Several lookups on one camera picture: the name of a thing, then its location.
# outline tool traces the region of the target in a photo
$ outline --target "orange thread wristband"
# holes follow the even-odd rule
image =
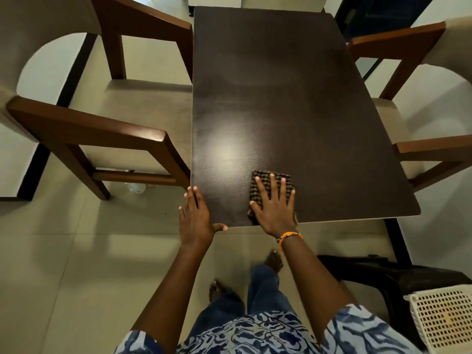
[[[277,240],[277,243],[280,245],[280,248],[279,250],[282,251],[282,253],[284,253],[284,250],[282,249],[282,241],[287,238],[287,237],[290,237],[290,236],[293,236],[293,235],[298,235],[300,236],[301,238],[303,238],[302,234],[300,232],[285,232],[283,235],[280,236],[280,238]]]

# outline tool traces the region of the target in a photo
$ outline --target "plastic basket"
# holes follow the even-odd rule
[[[472,285],[454,285],[404,297],[431,354],[472,353]]]

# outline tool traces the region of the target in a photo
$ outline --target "black plastic chair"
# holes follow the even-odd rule
[[[369,285],[378,289],[385,300],[390,325],[408,338],[420,350],[426,349],[413,318],[410,303],[403,296],[416,291],[472,284],[465,274],[449,269],[404,266],[390,262],[386,257],[318,256],[337,280]]]

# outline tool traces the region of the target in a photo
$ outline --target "pant leg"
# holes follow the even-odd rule
[[[198,315],[188,337],[196,337],[208,329],[221,327],[243,315],[245,309],[241,298],[233,291],[224,293]]]
[[[269,266],[260,265],[252,269],[247,292],[248,314],[273,310],[295,313],[287,297],[279,291],[279,281],[279,275]]]

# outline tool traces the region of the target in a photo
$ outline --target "shirt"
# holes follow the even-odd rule
[[[246,315],[188,338],[178,354],[305,353],[305,354],[420,354],[408,339],[361,305],[350,304],[328,323],[324,339],[316,339],[290,312]],[[133,330],[115,354],[164,354],[147,333]]]

